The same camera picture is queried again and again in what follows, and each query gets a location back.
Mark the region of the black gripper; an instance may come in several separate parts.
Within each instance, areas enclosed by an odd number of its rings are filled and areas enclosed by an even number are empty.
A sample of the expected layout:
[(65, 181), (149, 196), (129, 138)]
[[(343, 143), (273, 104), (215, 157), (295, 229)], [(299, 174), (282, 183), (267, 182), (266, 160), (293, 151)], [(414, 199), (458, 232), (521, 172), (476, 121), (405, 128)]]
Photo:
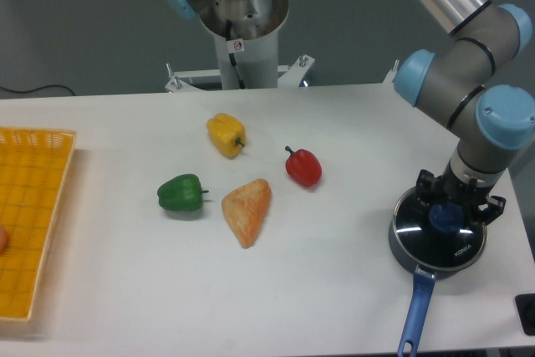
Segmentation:
[(425, 210), (452, 204), (475, 223), (491, 224), (504, 213), (506, 206), (504, 197), (489, 196), (492, 188), (493, 184), (474, 176), (463, 181), (451, 168), (446, 168), (440, 176), (422, 169), (415, 183), (415, 200)]

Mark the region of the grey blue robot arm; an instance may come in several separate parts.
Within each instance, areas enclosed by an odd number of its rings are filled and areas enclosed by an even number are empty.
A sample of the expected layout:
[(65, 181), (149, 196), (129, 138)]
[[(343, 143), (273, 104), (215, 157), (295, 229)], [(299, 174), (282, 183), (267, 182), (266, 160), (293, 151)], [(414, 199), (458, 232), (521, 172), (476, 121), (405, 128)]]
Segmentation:
[[(505, 206), (489, 197), (497, 179), (534, 132), (534, 100), (508, 85), (485, 82), (530, 41), (530, 17), (491, 0), (420, 0), (453, 37), (450, 51), (413, 53), (390, 72), (395, 91), (459, 138), (440, 177), (421, 173), (415, 202), (436, 227), (488, 224)], [(278, 72), (278, 30), (288, 0), (167, 0), (184, 18), (199, 18), (213, 35), (224, 89), (294, 87), (312, 60)]]

